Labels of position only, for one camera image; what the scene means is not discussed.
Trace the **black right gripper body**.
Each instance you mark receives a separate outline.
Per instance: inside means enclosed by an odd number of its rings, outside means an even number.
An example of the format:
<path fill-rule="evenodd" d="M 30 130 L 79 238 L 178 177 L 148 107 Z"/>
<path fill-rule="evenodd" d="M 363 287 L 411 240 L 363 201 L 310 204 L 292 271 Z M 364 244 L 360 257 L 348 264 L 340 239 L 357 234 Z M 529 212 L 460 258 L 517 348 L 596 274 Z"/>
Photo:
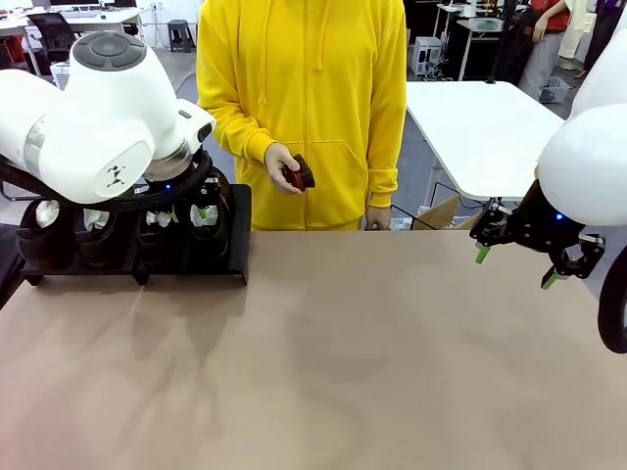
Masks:
<path fill-rule="evenodd" d="M 508 217 L 508 235 L 514 243 L 550 253 L 574 246 L 584 225 L 556 210 L 535 180 L 519 206 Z"/>

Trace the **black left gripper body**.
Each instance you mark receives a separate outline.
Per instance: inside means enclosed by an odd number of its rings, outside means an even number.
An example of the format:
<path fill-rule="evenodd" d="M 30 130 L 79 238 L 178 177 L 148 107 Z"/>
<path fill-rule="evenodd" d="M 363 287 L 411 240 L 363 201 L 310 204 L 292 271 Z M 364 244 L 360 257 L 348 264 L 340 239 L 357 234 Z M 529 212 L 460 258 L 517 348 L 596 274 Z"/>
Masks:
<path fill-rule="evenodd" d="M 199 168 L 187 169 L 170 180 L 152 180 L 145 177 L 148 191 L 145 194 L 146 207 L 164 207 L 177 204 L 200 192 L 201 187 L 212 177 L 221 177 L 221 171 L 212 168 L 201 172 Z"/>

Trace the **person's right hand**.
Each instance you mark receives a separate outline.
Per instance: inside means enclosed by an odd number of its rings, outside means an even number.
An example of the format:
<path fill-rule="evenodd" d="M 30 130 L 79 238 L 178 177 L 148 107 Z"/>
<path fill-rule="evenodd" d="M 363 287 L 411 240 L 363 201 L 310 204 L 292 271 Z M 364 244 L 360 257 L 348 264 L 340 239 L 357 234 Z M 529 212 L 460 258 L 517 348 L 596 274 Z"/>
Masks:
<path fill-rule="evenodd" d="M 298 162 L 284 145 L 272 143 L 265 151 L 265 168 L 272 184 L 283 194 L 301 195 L 302 191 L 284 177 L 284 167 L 295 172 L 300 170 Z"/>

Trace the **person's left hand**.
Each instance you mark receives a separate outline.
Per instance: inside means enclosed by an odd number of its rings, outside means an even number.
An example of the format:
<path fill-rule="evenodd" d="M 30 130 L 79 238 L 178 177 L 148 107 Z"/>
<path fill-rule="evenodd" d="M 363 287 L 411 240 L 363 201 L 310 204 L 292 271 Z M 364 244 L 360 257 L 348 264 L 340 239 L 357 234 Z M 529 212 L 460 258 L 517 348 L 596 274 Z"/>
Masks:
<path fill-rule="evenodd" d="M 366 231 L 388 231 L 391 226 L 391 208 L 368 206 L 365 212 Z"/>

